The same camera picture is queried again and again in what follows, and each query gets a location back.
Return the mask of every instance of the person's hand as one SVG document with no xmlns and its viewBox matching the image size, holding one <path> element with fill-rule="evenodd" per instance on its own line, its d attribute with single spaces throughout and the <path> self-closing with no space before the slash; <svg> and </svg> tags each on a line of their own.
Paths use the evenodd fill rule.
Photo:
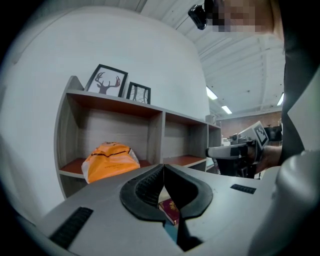
<svg viewBox="0 0 320 256">
<path fill-rule="evenodd" d="M 256 165 L 255 173 L 258 174 L 265 169 L 278 166 L 281 156 L 282 146 L 265 146 L 262 151 L 261 161 Z M 248 148 L 249 159 L 255 158 L 255 152 L 252 147 Z"/>
</svg>

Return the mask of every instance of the dark sleeve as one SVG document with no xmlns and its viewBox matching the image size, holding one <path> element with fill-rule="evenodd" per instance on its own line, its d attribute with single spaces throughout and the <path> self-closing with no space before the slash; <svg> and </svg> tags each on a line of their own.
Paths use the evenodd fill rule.
<svg viewBox="0 0 320 256">
<path fill-rule="evenodd" d="M 279 0 L 284 34 L 285 68 L 282 106 L 282 164 L 304 150 L 288 111 L 304 92 L 320 64 L 318 1 Z"/>
</svg>

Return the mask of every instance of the white curved wall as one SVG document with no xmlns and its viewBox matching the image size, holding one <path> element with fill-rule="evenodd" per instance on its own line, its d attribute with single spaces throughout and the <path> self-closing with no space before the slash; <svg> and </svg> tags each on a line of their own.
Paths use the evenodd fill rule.
<svg viewBox="0 0 320 256">
<path fill-rule="evenodd" d="M 27 29 L 2 69 L 0 132 L 4 185 L 13 200 L 23 202 L 19 211 L 31 221 L 63 201 L 54 163 L 63 90 L 71 75 L 85 86 L 98 64 L 128 72 L 124 96 L 132 81 L 151 88 L 152 105 L 198 119 L 210 113 L 196 48 L 156 20 L 117 8 L 83 7 Z"/>
</svg>

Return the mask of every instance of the person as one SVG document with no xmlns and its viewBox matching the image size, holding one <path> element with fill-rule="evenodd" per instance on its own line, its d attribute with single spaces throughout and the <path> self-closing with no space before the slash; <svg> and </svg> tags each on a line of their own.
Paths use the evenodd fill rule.
<svg viewBox="0 0 320 256">
<path fill-rule="evenodd" d="M 205 0 L 208 21 L 219 31 L 273 34 L 284 42 L 284 101 L 282 146 L 266 146 L 256 173 L 280 166 L 304 150 L 288 111 L 304 92 L 320 64 L 319 19 L 315 2 L 297 0 Z"/>
</svg>

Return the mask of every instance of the black device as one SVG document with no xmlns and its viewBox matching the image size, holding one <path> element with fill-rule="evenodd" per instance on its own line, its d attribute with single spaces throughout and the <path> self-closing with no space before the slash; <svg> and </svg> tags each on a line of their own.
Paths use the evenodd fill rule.
<svg viewBox="0 0 320 256">
<path fill-rule="evenodd" d="M 266 135 L 269 138 L 270 142 L 280 142 L 282 141 L 282 127 L 274 126 L 274 127 L 264 127 Z"/>
<path fill-rule="evenodd" d="M 225 26 L 223 13 L 219 16 L 219 8 L 224 6 L 223 0 L 205 0 L 204 9 L 202 5 L 193 5 L 188 11 L 188 15 L 193 20 L 199 30 L 204 30 L 207 25 L 218 27 L 219 32 L 229 31 Z"/>
</svg>

